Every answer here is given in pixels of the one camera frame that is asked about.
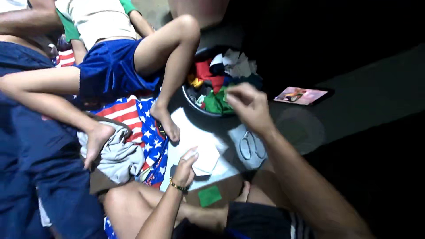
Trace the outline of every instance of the smartphone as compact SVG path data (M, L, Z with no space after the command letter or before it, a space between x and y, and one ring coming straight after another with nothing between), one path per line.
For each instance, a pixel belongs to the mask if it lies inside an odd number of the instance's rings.
M276 96L274 101L298 105L316 105L332 96L333 93L334 91L331 89L309 89L289 86Z

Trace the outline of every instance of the phone screen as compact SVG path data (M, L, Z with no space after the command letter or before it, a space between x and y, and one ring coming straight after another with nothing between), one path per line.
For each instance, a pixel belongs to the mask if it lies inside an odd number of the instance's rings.
M326 93L328 93L328 91L287 87L282 93L275 97L275 101L299 105L310 105Z

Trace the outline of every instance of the bracelet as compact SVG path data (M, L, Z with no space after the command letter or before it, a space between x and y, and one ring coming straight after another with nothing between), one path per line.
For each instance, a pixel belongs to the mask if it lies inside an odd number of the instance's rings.
M182 192L184 192L184 193L187 193L187 190L189 190L189 186L187 186L187 187L180 187L180 186L176 185L175 183L173 183L173 182L171 181L172 179L173 179L173 177L170 177L170 185L171 185L171 186L173 186L173 187L175 187L175 188L179 189L180 191L182 191Z

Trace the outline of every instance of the green paper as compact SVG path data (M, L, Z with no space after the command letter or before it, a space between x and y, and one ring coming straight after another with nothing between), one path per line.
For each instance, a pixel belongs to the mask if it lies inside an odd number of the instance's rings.
M221 200L221 194L217 186L212 186L199 191L198 196L199 203L203 208Z
M233 108L226 102L226 86L223 86L217 94L211 91L205 98L205 110L216 114L231 114Z

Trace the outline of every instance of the american flag blanket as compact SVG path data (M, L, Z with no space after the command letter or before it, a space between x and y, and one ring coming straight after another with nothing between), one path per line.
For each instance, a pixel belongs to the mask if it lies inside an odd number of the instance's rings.
M73 65L74 53L72 50L60 51L56 61L56 67ZM127 142L134 142L144 149L145 163L142 172L135 179L159 188L167 168L168 137L162 125L149 114L155 100L154 97L130 95L90 112L128 125L133 133ZM118 239L108 217L105 217L103 229L109 239Z

